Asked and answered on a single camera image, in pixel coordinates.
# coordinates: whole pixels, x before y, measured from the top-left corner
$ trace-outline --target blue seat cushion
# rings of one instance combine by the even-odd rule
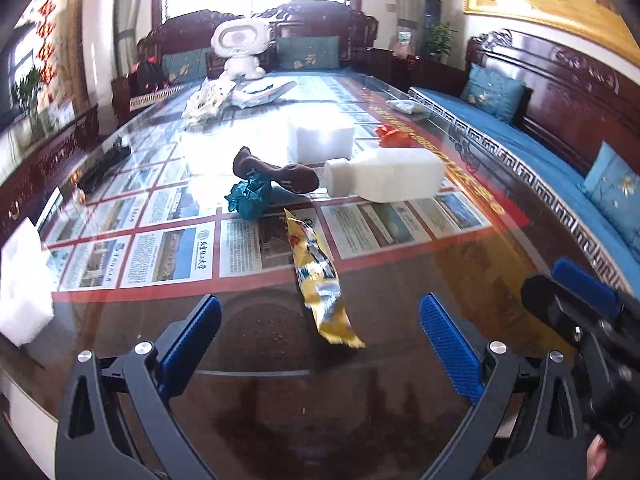
[[[522,81],[473,63],[460,98],[503,123],[511,123],[525,88]]]
[[[207,52],[213,52],[213,49],[197,48],[176,54],[164,54],[162,72],[171,84],[204,79],[207,76]]]
[[[276,51],[281,68],[289,70],[335,70],[339,68],[338,36],[278,38]]]
[[[574,168],[526,133],[510,124],[499,121],[479,108],[456,97],[439,92],[423,88],[415,88],[415,90],[446,108],[476,130],[495,139],[534,170],[542,180],[562,197],[566,204],[609,251],[609,254],[631,284],[636,296],[640,293],[640,266],[638,266],[638,262],[616,228],[607,221],[598,208],[581,191],[580,186],[583,185],[584,179]]]
[[[606,142],[580,186],[640,262],[640,178]]]

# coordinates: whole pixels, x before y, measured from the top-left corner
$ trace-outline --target dark wooden table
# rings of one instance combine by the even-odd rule
[[[117,132],[132,143],[131,158],[87,205],[71,200],[42,232],[61,273],[56,317],[21,350],[0,338],[2,366],[56,416],[79,351],[128,352],[213,292],[223,304],[222,327],[171,406],[220,479],[414,480],[469,406],[420,328],[420,299],[437,293],[487,339],[523,354],[557,349],[571,359],[568,346],[523,309],[519,290],[561,256],[588,263],[535,193],[488,152],[435,115],[391,111],[385,101],[405,98],[401,92],[354,73],[296,80],[276,104],[229,109],[221,120],[190,128],[180,118],[187,89]],[[356,151],[375,147],[377,123],[395,123],[416,149],[448,160],[437,200],[371,205],[357,197],[329,200],[322,189],[285,197],[327,240],[365,349],[332,346],[317,334],[283,245],[282,206],[257,224],[226,209],[223,197],[238,181],[231,172],[237,150],[246,145],[267,162],[286,163],[287,121],[297,114],[353,122]],[[62,189],[69,196],[72,186]],[[341,230],[345,218],[359,230]],[[164,229],[173,231],[159,234]],[[200,239],[212,243],[196,272],[185,262],[196,261],[189,243]],[[146,272],[153,244],[163,259]],[[157,465],[148,444],[138,444]]]

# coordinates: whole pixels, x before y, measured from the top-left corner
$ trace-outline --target bottle cap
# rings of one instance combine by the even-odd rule
[[[349,196],[353,193],[353,168],[346,158],[326,161],[322,180],[329,196]]]

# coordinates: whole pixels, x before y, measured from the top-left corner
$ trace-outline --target orange crumpled paper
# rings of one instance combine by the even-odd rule
[[[412,138],[408,133],[389,124],[377,127],[376,135],[380,138],[382,148],[410,148],[412,146]]]

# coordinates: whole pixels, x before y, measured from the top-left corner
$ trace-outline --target green plant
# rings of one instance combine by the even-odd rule
[[[11,87],[11,99],[14,105],[18,105],[21,112],[34,112],[38,107],[38,91],[43,85],[40,80],[42,70],[33,67],[27,72],[20,83],[14,83]]]
[[[427,28],[427,35],[424,42],[425,56],[440,56],[451,52],[451,41],[453,33],[451,22],[432,23]]]

